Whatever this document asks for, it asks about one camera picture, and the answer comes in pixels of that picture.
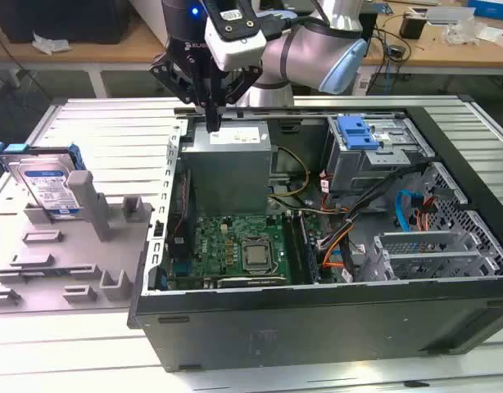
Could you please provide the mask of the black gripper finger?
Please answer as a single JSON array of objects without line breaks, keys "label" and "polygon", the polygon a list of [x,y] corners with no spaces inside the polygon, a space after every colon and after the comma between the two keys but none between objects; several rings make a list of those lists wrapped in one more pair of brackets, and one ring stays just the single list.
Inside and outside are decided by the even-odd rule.
[{"label": "black gripper finger", "polygon": [[236,104],[259,79],[262,68],[245,66],[238,70],[222,71],[215,68],[213,74],[213,131],[220,129],[222,112],[227,105]]},{"label": "black gripper finger", "polygon": [[181,59],[182,65],[179,64],[179,56],[162,53],[152,63],[150,71],[181,102],[194,104],[205,116],[206,130],[213,132],[213,101],[211,92],[201,76],[200,63],[192,54],[182,56]]}]

